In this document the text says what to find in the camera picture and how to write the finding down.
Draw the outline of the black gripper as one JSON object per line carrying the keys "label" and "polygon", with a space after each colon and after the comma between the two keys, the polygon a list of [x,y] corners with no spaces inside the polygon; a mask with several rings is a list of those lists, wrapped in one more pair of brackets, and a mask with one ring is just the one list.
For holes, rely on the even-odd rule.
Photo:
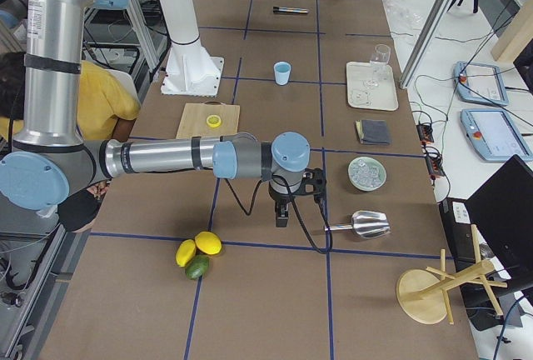
{"label": "black gripper", "polygon": [[306,168],[302,172],[281,169],[272,175],[269,194],[275,203],[276,227],[286,228],[291,198],[312,195],[317,205],[323,204],[326,196],[325,173],[318,167]]}

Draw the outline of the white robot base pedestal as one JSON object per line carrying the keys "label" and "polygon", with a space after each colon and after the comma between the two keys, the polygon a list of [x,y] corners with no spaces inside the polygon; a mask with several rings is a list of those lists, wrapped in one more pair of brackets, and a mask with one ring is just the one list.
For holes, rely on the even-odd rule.
{"label": "white robot base pedestal", "polygon": [[202,46],[193,0],[159,0],[171,41],[162,93],[214,98],[224,59]]}

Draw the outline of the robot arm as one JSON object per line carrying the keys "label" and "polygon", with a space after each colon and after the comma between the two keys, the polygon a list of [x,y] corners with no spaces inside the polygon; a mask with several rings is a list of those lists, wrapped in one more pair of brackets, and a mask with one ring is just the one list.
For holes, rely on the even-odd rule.
{"label": "robot arm", "polygon": [[139,104],[107,70],[81,59],[83,12],[95,0],[28,0],[27,51],[1,56],[1,192],[34,211],[99,192],[134,173],[207,169],[258,178],[292,201],[317,180],[308,141],[285,132],[272,142],[247,133],[139,143],[129,139]]}

